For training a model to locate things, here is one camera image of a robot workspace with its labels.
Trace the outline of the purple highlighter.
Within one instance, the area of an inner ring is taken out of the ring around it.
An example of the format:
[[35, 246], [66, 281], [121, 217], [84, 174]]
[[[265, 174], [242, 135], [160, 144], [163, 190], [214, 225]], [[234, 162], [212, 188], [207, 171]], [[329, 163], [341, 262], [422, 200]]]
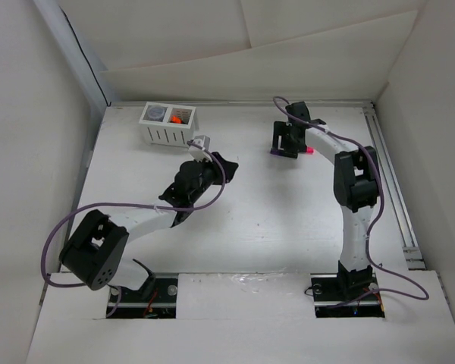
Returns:
[[287, 152], [287, 151], [279, 150], [279, 149], [271, 149], [270, 153], [272, 155], [285, 157], [285, 158], [294, 158], [294, 159], [296, 159], [298, 157], [298, 153], [297, 152], [293, 153], [293, 152]]

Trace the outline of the orange highlighter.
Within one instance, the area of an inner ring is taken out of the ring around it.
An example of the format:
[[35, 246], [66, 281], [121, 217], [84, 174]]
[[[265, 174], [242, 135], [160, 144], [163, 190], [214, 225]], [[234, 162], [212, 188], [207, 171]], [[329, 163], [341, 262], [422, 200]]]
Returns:
[[173, 123], [173, 124], [182, 124], [182, 120], [179, 117], [177, 117], [177, 116], [173, 116], [171, 118], [171, 123]]

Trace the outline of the clear jar of paper clips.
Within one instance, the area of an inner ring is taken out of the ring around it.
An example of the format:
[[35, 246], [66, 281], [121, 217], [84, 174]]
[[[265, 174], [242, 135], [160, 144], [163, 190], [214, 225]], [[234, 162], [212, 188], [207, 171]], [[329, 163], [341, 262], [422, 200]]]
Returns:
[[162, 122], [166, 113], [166, 108], [159, 105], [150, 105], [145, 113], [145, 118], [148, 121]]

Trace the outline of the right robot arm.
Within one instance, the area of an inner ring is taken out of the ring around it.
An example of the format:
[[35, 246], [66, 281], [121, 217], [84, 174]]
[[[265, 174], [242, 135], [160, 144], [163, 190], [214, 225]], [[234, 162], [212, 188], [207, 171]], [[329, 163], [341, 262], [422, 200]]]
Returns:
[[353, 300], [372, 282], [366, 235], [379, 197], [378, 161], [371, 146], [331, 136], [326, 123], [311, 119], [305, 102], [287, 103], [287, 121], [274, 122], [271, 153], [296, 158], [309, 147], [334, 166], [333, 191], [343, 216], [343, 246], [333, 300]]

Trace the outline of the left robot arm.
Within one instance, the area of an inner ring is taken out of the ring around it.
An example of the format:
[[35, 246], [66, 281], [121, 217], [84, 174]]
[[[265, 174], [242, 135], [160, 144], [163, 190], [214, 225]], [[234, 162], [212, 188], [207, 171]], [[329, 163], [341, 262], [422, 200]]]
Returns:
[[136, 259], [123, 257], [126, 245], [155, 231], [184, 223], [194, 204], [212, 186], [224, 187], [239, 167], [218, 152], [207, 159], [184, 162], [174, 182], [160, 195], [160, 206], [134, 207], [116, 215], [88, 212], [62, 249], [59, 261], [91, 290], [125, 288], [136, 300], [149, 299], [155, 274]]

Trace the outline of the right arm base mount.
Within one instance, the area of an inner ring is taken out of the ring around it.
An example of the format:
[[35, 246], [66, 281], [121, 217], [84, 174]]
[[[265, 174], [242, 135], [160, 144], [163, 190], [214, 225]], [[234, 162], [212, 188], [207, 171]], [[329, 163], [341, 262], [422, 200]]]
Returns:
[[356, 288], [344, 291], [336, 274], [310, 275], [310, 285], [304, 294], [311, 296], [317, 319], [384, 318], [384, 307], [379, 293], [371, 293], [360, 300], [356, 298], [378, 288], [375, 275]]

